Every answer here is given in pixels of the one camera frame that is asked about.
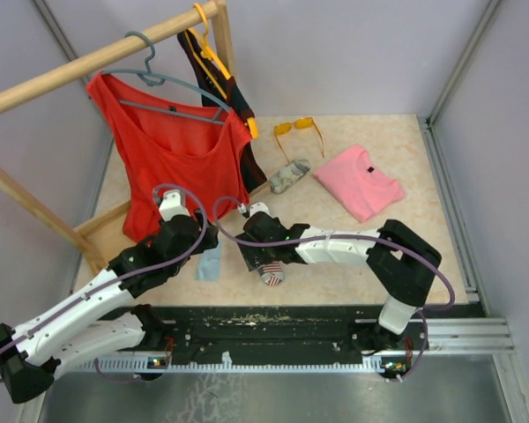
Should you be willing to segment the grey patterned glasses case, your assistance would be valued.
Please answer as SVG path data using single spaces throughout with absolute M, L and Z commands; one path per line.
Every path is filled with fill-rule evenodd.
M 276 195 L 284 193 L 300 181 L 310 169 L 310 162 L 306 159 L 291 160 L 269 178 L 271 192 Z

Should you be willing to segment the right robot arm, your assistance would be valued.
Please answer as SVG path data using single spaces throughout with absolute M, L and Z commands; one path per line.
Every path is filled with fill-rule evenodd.
M 397 348 L 407 338 L 407 325 L 424 307 L 442 255 L 399 220 L 388 219 L 378 229 L 346 232 L 310 224 L 283 226 L 263 211 L 250 217 L 236 236 L 250 270 L 284 264 L 336 263 L 364 265 L 388 293 L 377 319 L 376 338 Z

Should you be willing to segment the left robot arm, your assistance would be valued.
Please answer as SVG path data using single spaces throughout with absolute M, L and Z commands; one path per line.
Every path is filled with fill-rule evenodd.
M 0 383 L 11 401 L 38 397 L 71 366 L 103 354 L 160 347 L 167 329 L 151 306 L 137 305 L 111 321 L 104 315 L 163 285 L 191 256 L 217 245 L 218 229 L 201 211 L 175 215 L 50 310 L 16 327 L 0 323 Z

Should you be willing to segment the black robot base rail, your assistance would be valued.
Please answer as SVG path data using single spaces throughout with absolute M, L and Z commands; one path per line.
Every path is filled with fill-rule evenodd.
M 150 340 L 116 347 L 72 371 L 133 373 L 379 374 L 401 378 L 418 357 L 513 353 L 507 323 L 481 307 L 426 311 L 401 335 L 378 327 L 378 306 L 156 307 Z

